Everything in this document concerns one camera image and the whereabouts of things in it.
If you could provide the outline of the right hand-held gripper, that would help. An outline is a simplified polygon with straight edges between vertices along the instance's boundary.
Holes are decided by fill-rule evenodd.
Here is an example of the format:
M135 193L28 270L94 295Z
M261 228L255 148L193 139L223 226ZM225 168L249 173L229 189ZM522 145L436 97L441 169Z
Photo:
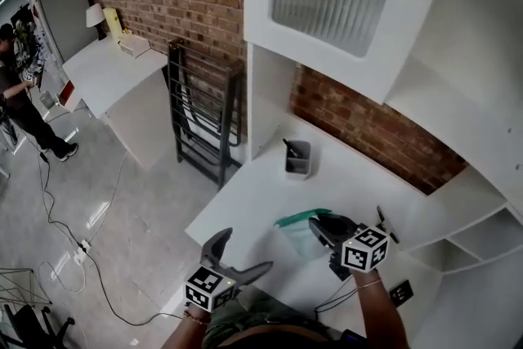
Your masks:
M387 258L390 236L376 226L357 226L348 217L324 214L310 217L309 228L324 247L332 249L329 268L341 281L352 271L369 273Z

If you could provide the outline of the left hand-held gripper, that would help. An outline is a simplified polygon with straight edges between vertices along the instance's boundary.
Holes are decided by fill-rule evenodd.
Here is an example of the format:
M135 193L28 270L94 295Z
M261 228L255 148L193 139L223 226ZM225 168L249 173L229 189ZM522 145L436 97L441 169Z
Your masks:
M231 301L240 287L247 286L266 275L273 262L262 262L239 271L220 263L231 227L218 231L203 244L199 264L185 278L184 296L187 302L212 313Z

